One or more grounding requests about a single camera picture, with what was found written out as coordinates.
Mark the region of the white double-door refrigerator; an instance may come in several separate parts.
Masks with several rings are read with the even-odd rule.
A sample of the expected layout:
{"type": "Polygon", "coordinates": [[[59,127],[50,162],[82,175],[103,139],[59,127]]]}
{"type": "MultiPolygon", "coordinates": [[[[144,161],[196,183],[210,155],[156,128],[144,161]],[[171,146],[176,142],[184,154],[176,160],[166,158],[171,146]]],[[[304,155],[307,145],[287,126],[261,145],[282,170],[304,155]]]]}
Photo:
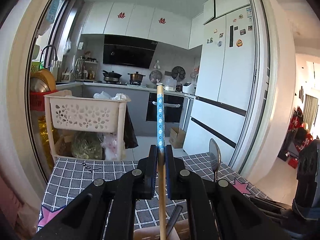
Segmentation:
{"type": "Polygon", "coordinates": [[[255,38],[251,6],[204,26],[200,70],[183,149],[209,151],[214,139],[229,164],[243,130],[254,77],[255,38]]]}

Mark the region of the black built-in oven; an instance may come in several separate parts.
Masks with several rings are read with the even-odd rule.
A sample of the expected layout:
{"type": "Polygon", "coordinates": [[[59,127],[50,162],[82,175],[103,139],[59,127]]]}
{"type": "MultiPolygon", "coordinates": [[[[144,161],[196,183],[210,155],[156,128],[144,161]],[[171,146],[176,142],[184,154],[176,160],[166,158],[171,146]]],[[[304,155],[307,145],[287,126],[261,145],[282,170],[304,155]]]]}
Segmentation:
{"type": "MultiPolygon", "coordinates": [[[[149,93],[146,121],[157,120],[157,94],[149,93]]],[[[164,95],[164,121],[170,123],[180,122],[184,98],[181,96],[164,95]]]]}

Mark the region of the black plastic bag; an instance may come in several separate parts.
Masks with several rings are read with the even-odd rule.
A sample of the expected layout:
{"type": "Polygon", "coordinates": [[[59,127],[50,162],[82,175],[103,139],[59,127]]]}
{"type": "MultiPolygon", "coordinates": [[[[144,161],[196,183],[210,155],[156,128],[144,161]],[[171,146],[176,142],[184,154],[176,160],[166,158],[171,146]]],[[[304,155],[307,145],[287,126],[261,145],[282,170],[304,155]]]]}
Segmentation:
{"type": "Polygon", "coordinates": [[[125,121],[124,121],[124,144],[125,149],[138,147],[138,141],[135,135],[135,130],[130,118],[129,110],[126,107],[125,121]]]}

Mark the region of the black wok on stove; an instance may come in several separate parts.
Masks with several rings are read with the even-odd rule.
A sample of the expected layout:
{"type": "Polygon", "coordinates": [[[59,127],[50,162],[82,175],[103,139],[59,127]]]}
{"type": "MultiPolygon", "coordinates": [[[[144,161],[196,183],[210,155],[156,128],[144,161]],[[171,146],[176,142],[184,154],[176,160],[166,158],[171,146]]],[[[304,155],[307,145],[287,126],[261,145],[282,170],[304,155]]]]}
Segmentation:
{"type": "Polygon", "coordinates": [[[117,83],[120,81],[121,74],[115,73],[114,71],[107,72],[103,70],[104,81],[109,83],[117,83]]]}

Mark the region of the black range hood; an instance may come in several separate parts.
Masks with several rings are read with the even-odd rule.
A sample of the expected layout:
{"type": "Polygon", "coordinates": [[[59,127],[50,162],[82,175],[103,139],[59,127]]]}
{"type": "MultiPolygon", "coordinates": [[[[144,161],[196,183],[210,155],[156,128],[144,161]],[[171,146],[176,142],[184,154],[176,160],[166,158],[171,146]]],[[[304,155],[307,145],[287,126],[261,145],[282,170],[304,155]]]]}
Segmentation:
{"type": "Polygon", "coordinates": [[[104,35],[103,64],[149,69],[157,44],[143,38],[104,35]]]}

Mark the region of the small cardboard box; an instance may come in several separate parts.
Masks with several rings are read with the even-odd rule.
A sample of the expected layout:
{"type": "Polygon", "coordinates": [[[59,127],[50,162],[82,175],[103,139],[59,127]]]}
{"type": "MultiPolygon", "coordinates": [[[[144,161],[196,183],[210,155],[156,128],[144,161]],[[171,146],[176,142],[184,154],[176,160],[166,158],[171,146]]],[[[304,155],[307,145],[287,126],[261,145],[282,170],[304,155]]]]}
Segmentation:
{"type": "Polygon", "coordinates": [[[182,148],[185,140],[186,132],[179,127],[172,127],[170,129],[169,143],[173,148],[182,148]]]}

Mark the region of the grey checked star tablecloth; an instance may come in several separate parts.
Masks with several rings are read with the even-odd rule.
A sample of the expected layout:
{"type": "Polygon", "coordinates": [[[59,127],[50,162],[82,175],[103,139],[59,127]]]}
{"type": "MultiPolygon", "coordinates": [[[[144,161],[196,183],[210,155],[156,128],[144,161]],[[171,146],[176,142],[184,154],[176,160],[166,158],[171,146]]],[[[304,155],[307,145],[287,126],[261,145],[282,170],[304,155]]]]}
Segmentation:
{"type": "MultiPolygon", "coordinates": [[[[185,167],[200,175],[205,180],[213,180],[214,172],[208,153],[178,157],[184,161],[185,167]]],[[[39,215],[38,231],[44,227],[62,208],[69,204],[93,180],[101,178],[104,181],[119,179],[125,172],[137,167],[137,160],[126,161],[90,161],[71,158],[58,158],[50,176],[39,215]]],[[[241,193],[248,196],[271,200],[266,194],[252,185],[245,178],[221,163],[218,179],[225,179],[241,193]]],[[[168,220],[176,205],[183,207],[178,220],[185,220],[187,204],[185,200],[169,200],[166,196],[166,219],[168,220]]],[[[159,225],[158,185],[156,193],[150,200],[136,202],[134,229],[159,225]]]]}

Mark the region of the blue patterned chopstick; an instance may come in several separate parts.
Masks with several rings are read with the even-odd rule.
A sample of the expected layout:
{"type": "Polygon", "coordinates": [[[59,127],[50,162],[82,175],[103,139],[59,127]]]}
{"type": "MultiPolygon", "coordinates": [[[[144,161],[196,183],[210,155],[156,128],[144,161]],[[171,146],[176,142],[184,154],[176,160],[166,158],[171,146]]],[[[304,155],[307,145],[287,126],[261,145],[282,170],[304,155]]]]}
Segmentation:
{"type": "Polygon", "coordinates": [[[158,147],[158,187],[159,187],[159,227],[160,239],[166,238],[165,214],[165,131],[163,85],[157,83],[157,147],[158,147]]]}

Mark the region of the white upper kitchen cabinets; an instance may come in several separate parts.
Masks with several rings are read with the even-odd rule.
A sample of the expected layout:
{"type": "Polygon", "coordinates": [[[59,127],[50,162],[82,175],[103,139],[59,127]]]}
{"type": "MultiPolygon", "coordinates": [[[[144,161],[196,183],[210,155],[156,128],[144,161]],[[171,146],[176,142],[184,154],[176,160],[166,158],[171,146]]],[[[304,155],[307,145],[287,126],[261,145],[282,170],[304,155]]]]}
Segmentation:
{"type": "Polygon", "coordinates": [[[183,49],[202,45],[202,14],[188,19],[154,7],[121,2],[94,2],[83,34],[110,34],[144,38],[183,49]]]}

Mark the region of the bronze cooking pot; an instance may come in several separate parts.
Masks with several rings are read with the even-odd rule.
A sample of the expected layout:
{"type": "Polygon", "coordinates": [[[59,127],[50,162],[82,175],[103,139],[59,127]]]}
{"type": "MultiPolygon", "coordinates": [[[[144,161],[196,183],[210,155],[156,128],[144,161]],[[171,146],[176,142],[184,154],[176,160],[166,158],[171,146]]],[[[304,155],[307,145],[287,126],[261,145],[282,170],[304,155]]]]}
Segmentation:
{"type": "Polygon", "coordinates": [[[139,72],[128,73],[128,75],[130,76],[130,82],[139,82],[139,83],[141,83],[143,81],[143,77],[145,77],[145,75],[139,74],[139,72]]]}

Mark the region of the cream perforated storage rack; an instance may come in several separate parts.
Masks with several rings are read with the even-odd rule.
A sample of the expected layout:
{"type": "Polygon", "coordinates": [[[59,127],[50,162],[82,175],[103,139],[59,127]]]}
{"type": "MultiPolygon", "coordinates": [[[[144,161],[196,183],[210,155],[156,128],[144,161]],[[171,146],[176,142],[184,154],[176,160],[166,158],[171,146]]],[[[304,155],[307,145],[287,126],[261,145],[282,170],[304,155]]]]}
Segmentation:
{"type": "Polygon", "coordinates": [[[124,126],[127,103],[125,94],[114,98],[80,98],[70,90],[44,96],[44,109],[50,153],[54,160],[65,154],[64,143],[72,141],[75,132],[94,132],[109,135],[105,160],[125,159],[124,126]]]}

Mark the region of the chrome kitchen faucet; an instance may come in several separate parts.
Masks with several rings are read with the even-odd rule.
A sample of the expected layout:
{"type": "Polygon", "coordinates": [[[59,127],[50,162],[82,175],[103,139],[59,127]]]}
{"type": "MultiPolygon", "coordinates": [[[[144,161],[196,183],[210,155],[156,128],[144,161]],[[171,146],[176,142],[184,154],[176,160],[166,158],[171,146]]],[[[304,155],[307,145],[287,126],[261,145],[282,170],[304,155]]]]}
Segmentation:
{"type": "Polygon", "coordinates": [[[41,55],[40,55],[40,63],[41,67],[40,69],[47,69],[49,66],[50,61],[57,61],[57,49],[54,45],[49,44],[44,46],[44,48],[41,50],[41,55]]]}

